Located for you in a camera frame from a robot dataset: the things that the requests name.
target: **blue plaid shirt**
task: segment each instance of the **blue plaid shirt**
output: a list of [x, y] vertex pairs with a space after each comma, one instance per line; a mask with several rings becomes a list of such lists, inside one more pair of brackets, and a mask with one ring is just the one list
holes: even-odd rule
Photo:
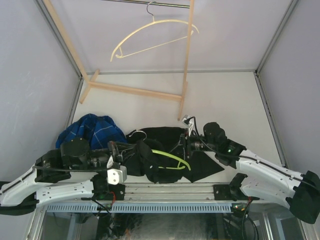
[[90, 149], [105, 149], [109, 141], [126, 143], [126, 136], [109, 116], [84, 115], [71, 124], [58, 137], [55, 147], [58, 149], [75, 137], [82, 137], [90, 144]]

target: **pile of clothes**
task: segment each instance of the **pile of clothes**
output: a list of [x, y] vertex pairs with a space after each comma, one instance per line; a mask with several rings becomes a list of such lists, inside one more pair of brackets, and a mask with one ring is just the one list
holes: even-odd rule
[[[146, 175], [149, 181], [160, 184], [175, 183], [182, 177], [193, 183], [224, 170], [204, 152], [195, 151], [192, 157], [187, 159], [185, 149], [180, 144], [180, 136], [184, 133], [184, 128], [165, 126], [133, 130], [125, 136], [111, 117], [90, 113], [63, 131], [55, 147], [59, 148], [62, 143], [75, 137], [86, 139], [92, 150], [107, 148], [109, 141], [136, 144], [129, 155], [123, 158], [127, 174], [138, 177]], [[154, 154], [152, 150], [170, 153], [186, 160], [190, 169], [176, 169], [178, 161]]]

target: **clothes hanger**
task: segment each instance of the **clothes hanger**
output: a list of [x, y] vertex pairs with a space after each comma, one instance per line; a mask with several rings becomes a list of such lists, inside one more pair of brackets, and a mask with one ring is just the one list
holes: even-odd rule
[[[126, 57], [129, 57], [129, 56], [132, 56], [132, 55], [135, 55], [135, 54], [138, 54], [138, 53], [142, 53], [144, 51], [147, 51], [147, 50], [150, 50], [150, 49], [154, 49], [154, 48], [157, 48], [157, 47], [160, 47], [160, 46], [163, 46], [163, 45], [166, 45], [166, 44], [170, 44], [170, 43], [173, 43], [173, 42], [176, 42], [176, 41], [179, 41], [179, 40], [182, 40], [182, 39], [186, 39], [188, 36], [184, 36], [184, 37], [181, 37], [181, 38], [178, 38], [178, 39], [175, 39], [175, 40], [172, 40], [172, 41], [168, 41], [168, 42], [165, 42], [165, 43], [162, 43], [162, 44], [159, 44], [159, 45], [156, 45], [156, 46], [152, 46], [152, 47], [149, 47], [149, 48], [146, 48], [146, 49], [143, 49], [143, 50], [140, 50], [140, 51], [136, 51], [136, 52], [133, 52], [133, 53], [130, 53], [130, 54], [127, 54], [127, 55], [123, 55], [123, 51], [122, 51], [122, 44], [127, 41], [130, 37], [132, 37], [132, 35], [136, 34], [137, 32], [139, 32], [140, 30], [142, 29], [145, 29], [149, 26], [152, 26], [152, 25], [155, 25], [155, 24], [161, 24], [161, 23], [182, 23], [182, 24], [189, 24], [187, 21], [183, 21], [183, 20], [178, 20], [178, 19], [165, 19], [165, 20], [158, 20], [158, 21], [155, 21], [155, 16], [149, 12], [148, 10], [148, 7], [151, 3], [156, 3], [156, 1], [151, 1], [148, 3], [148, 5], [146, 6], [146, 11], [148, 12], [148, 14], [151, 14], [152, 15], [152, 22], [138, 28], [137, 30], [133, 31], [132, 33], [130, 33], [128, 36], [126, 36], [116, 47], [115, 49], [113, 50], [112, 52], [112, 55], [111, 55], [111, 59], [110, 59], [110, 62], [112, 62], [113, 58], [114, 58], [114, 55], [116, 53], [116, 51], [119, 49], [120, 51], [120, 55], [116, 54], [115, 57], [118, 58], [118, 59], [123, 59], [123, 58], [126, 58]], [[192, 27], [195, 28], [195, 30], [199, 33], [199, 30], [198, 28], [192, 24]]]

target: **hanger bar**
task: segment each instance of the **hanger bar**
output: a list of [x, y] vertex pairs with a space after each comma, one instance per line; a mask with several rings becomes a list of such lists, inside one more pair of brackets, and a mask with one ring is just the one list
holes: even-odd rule
[[181, 4], [171, 4], [171, 3], [161, 3], [161, 2], [152, 2], [149, 1], [135, 1], [135, 0], [102, 0], [102, 1], [109, 1], [109, 2], [118, 2], [118, 3], [130, 3], [130, 4], [145, 4], [145, 5], [156, 5], [156, 6], [163, 6], [163, 7], [172, 7], [172, 8], [184, 8], [189, 9], [189, 5], [181, 5]]

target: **hanger hook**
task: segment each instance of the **hanger hook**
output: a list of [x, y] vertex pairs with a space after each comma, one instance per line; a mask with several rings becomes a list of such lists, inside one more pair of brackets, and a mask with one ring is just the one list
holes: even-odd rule
[[151, 1], [151, 2], [149, 2], [148, 5], [146, 6], [146, 11], [147, 11], [147, 13], [148, 13], [148, 14], [151, 14], [153, 17], [154, 17], [154, 15], [153, 15], [151, 12], [149, 12], [148, 7], [149, 7], [150, 4], [154, 4], [154, 3], [156, 3], [156, 1]]

